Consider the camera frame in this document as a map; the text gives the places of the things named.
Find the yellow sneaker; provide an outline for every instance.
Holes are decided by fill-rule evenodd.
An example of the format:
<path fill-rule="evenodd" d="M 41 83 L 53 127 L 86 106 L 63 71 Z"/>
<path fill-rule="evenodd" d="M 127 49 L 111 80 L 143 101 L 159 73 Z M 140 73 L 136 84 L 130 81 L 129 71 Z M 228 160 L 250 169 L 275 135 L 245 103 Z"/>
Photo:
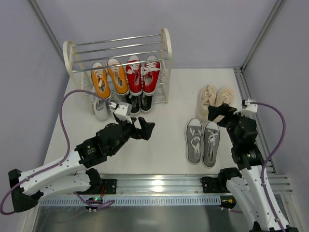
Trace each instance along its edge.
<path fill-rule="evenodd" d="M 107 61 L 107 66 L 121 64 L 118 60 L 112 58 Z M 126 95 L 129 87 L 126 82 L 126 73 L 123 66 L 108 68 L 108 73 L 114 82 L 115 89 L 119 95 Z"/>
<path fill-rule="evenodd" d="M 98 67 L 103 67 L 103 65 L 100 62 L 96 62 L 92 65 L 92 68 Z M 106 70 L 104 68 L 91 70 L 91 79 L 97 94 L 100 97 L 108 99 L 111 96 L 111 91 L 107 84 Z"/>

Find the white wall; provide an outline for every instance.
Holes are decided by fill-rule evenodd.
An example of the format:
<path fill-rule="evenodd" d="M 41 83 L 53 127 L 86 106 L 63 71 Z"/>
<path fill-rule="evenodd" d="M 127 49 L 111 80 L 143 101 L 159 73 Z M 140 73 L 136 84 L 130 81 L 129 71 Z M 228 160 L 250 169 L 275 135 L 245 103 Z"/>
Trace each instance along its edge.
<path fill-rule="evenodd" d="M 60 45 L 65 40 L 85 43 L 156 34 L 166 27 L 172 39 L 174 67 L 205 68 L 242 65 L 275 0 L 37 0 L 37 3 Z M 109 52 L 101 56 L 92 53 L 91 57 L 107 55 Z"/>
<path fill-rule="evenodd" d="M 42 165 L 68 81 L 64 65 L 26 0 L 0 7 L 0 198 L 8 172 Z M 5 211 L 12 211 L 11 197 Z M 25 214 L 0 215 L 2 232 L 15 232 Z"/>
<path fill-rule="evenodd" d="M 278 107 L 287 131 L 274 161 L 287 174 L 309 231 L 309 1 L 287 1 L 246 70 L 253 97 Z M 282 125 L 271 110 L 259 108 L 269 146 L 279 140 Z"/>

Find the white backdrop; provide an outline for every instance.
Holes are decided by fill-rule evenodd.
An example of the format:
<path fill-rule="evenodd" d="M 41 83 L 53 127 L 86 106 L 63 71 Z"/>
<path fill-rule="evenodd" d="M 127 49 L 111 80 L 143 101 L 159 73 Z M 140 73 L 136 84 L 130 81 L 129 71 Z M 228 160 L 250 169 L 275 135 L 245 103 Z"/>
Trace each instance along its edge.
<path fill-rule="evenodd" d="M 157 34 L 166 27 L 172 39 L 174 67 L 205 68 L 242 65 L 275 0 L 37 3 L 61 46 L 65 40 L 85 43 Z"/>

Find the white table surface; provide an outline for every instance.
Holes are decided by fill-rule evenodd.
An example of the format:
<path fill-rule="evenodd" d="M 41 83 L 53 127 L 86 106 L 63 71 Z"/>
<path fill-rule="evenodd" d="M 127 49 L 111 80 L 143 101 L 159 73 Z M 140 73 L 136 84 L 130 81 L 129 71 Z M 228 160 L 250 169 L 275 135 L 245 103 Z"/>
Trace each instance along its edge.
<path fill-rule="evenodd" d="M 233 69 L 172 69 L 169 103 L 155 104 L 148 114 L 140 113 L 155 128 L 149 141 L 129 141 L 107 162 L 95 166 L 101 174 L 218 174 L 219 170 L 235 167 L 231 158 L 232 144 L 225 128 L 220 128 L 220 145 L 214 167 L 206 168 L 200 162 L 189 164 L 186 159 L 185 128 L 196 116 L 201 89 L 212 84 L 219 90 L 229 86 L 234 90 L 233 107 L 240 107 L 241 97 Z M 76 89 L 69 80 L 66 92 Z M 115 122 L 110 115 L 104 122 L 91 114 L 89 103 L 82 93 L 71 95 L 65 102 L 63 118 L 71 150 L 84 140 L 95 136 L 105 125 Z M 57 119 L 45 158 L 45 164 L 64 156 L 66 141 Z"/>

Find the cable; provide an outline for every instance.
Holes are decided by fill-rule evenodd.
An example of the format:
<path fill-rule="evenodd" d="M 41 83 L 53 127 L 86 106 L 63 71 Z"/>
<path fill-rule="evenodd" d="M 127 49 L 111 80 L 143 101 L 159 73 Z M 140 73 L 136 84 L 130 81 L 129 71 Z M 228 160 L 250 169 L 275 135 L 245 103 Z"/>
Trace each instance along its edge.
<path fill-rule="evenodd" d="M 224 208 L 224 207 L 221 207 L 221 206 L 219 206 L 219 207 L 220 207 L 221 210 L 228 210 L 229 212 L 232 212 L 232 213 L 243 214 L 242 211 L 239 211 L 239 210 L 236 210 L 236 209 L 227 209 L 227 208 Z"/>
<path fill-rule="evenodd" d="M 284 139 L 284 136 L 285 136 L 285 130 L 286 130 L 286 124 L 285 124 L 285 119 L 284 119 L 284 116 L 283 114 L 275 107 L 271 106 L 271 105 L 268 105 L 268 104 L 265 104 L 265 103 L 261 103 L 261 102 L 252 102 L 252 104 L 257 104 L 257 105 L 262 105 L 262 106 L 266 106 L 274 111 L 276 111 L 278 113 L 278 115 L 280 116 L 281 118 L 281 121 L 282 121 L 282 133 L 281 133 L 281 137 L 279 139 L 279 142 L 277 143 L 277 145 L 275 146 L 275 148 L 273 149 L 273 151 L 269 154 L 269 156 L 266 158 L 266 160 L 264 161 L 263 165 L 262 165 L 262 173 L 261 173 L 261 179 L 262 179 L 262 184 L 263 184 L 263 189 L 264 189 L 264 192 L 265 192 L 265 195 L 266 195 L 266 198 L 267 198 L 267 201 L 269 203 L 269 206 L 271 208 L 271 211 L 272 213 L 274 214 L 275 218 L 277 219 L 277 222 L 282 230 L 282 232 L 286 232 L 284 226 L 282 225 L 281 221 L 278 220 L 279 217 L 278 217 L 278 214 L 275 210 L 275 207 L 273 205 L 273 203 L 271 202 L 271 198 L 269 196 L 269 192 L 267 190 L 267 187 L 265 185 L 265 177 L 264 177 L 264 171 L 265 171 L 265 168 L 266 168 L 266 165 L 267 163 L 270 161 L 270 159 L 273 157 L 273 155 L 276 153 L 276 151 L 278 150 L 278 148 L 280 147 L 280 145 L 282 144 L 282 141 Z"/>
<path fill-rule="evenodd" d="M 23 183 L 25 183 L 26 181 L 28 181 L 29 179 L 33 178 L 34 176 L 38 175 L 38 174 L 41 174 L 41 173 L 44 173 L 48 170 L 51 170 L 52 168 L 55 168 L 57 166 L 59 166 L 60 164 L 62 164 L 66 159 L 67 157 L 69 156 L 69 153 L 70 153 L 70 140 L 69 140 L 69 137 L 68 137 L 68 134 L 67 134 L 67 131 L 64 127 L 64 123 L 63 123 L 63 117 L 62 117 L 62 108 L 63 108 L 63 104 L 65 102 L 65 100 L 68 98 L 69 95 L 73 94 L 73 93 L 77 93 L 77 92 L 82 92 L 82 93 L 88 93 L 88 94 L 91 94 L 93 96 L 96 96 L 98 98 L 100 98 L 101 100 L 105 101 L 107 104 L 111 104 L 111 102 L 109 100 L 106 100 L 102 97 L 100 97 L 98 94 L 96 93 L 93 93 L 91 91 L 88 91 L 88 90 L 83 90 L 83 89 L 76 89 L 76 90 L 73 90 L 69 93 L 67 93 L 64 97 L 63 97 L 63 100 L 61 102 L 61 106 L 60 106 L 60 111 L 59 111 L 59 119 L 60 119 L 60 124 L 61 124 L 61 128 L 63 130 L 63 133 L 64 133 L 64 137 L 66 138 L 66 141 L 67 141 L 67 152 L 65 154 L 65 156 L 62 158 L 62 160 L 59 162 L 59 163 L 56 163 L 56 164 L 53 164 L 51 165 L 50 167 L 47 167 L 47 168 L 44 168 L 40 171 L 37 171 L 36 173 L 33 173 L 29 176 L 27 176 L 27 178 L 23 179 L 22 181 L 20 181 L 18 184 L 14 185 L 5 195 L 4 197 L 2 198 L 1 200 L 1 203 L 0 203 L 0 213 L 2 215 L 11 215 L 11 214 L 14 214 L 15 211 L 12 211 L 12 212 L 4 212 L 3 210 L 3 205 L 4 205 L 4 202 L 5 200 L 8 198 L 8 196 L 17 188 L 19 187 L 20 185 L 22 185 Z"/>

